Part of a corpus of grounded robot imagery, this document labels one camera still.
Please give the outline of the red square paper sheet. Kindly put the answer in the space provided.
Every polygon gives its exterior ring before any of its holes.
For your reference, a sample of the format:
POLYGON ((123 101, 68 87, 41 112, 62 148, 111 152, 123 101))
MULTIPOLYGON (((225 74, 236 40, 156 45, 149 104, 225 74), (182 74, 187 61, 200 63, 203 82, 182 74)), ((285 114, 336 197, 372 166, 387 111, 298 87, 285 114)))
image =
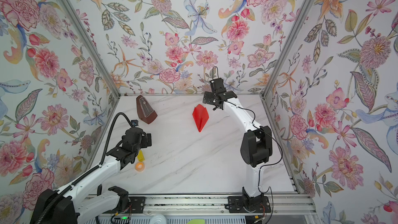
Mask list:
POLYGON ((208 114, 207 109, 203 105, 198 104, 194 108, 192 116, 193 116, 193 119, 197 126, 198 131, 202 132, 202 130, 204 129, 204 127, 207 124, 207 121, 209 119, 209 114, 208 114))

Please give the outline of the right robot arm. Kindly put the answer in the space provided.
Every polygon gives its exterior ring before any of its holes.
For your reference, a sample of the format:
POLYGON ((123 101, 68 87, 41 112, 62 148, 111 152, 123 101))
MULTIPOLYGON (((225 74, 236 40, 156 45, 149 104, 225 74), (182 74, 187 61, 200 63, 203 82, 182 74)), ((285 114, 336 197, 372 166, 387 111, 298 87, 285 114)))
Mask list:
POLYGON ((247 164, 243 196, 247 199, 258 197, 262 194, 261 167, 268 163, 273 154, 272 131, 270 127, 256 122, 255 112, 243 107, 237 95, 225 88, 222 78, 212 79, 210 88, 210 92, 204 93, 203 103, 226 111, 243 130, 240 154, 247 164))

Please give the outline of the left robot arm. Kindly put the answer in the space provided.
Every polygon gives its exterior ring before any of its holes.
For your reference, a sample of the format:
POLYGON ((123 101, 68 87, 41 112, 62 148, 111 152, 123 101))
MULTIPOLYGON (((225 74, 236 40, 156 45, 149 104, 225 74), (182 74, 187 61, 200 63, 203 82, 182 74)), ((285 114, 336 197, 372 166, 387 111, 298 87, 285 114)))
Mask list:
POLYGON ((104 181, 134 164, 141 149, 152 145, 152 135, 131 127, 113 149, 89 171, 57 190, 42 192, 35 205, 32 224, 84 224, 102 213, 121 213, 131 206, 127 190, 112 186, 100 195, 87 196, 104 181))

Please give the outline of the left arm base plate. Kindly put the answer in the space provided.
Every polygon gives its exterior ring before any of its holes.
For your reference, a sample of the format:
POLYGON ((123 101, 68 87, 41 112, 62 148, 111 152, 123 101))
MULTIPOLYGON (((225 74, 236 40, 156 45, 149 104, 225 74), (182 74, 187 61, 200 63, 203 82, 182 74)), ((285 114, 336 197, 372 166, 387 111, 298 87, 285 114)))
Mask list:
POLYGON ((144 212, 146 197, 129 197, 126 207, 116 207, 105 214, 142 214, 144 212))

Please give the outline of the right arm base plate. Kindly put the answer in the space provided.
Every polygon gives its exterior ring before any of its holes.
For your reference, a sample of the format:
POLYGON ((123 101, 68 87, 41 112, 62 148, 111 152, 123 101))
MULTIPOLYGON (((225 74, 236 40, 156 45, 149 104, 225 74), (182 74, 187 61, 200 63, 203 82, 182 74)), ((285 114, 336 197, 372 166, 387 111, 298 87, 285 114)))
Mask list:
POLYGON ((229 213, 254 213, 263 214, 271 213, 271 204, 269 203, 268 197, 260 195, 254 198, 247 198, 245 196, 229 196, 227 204, 224 208, 229 211, 229 213))

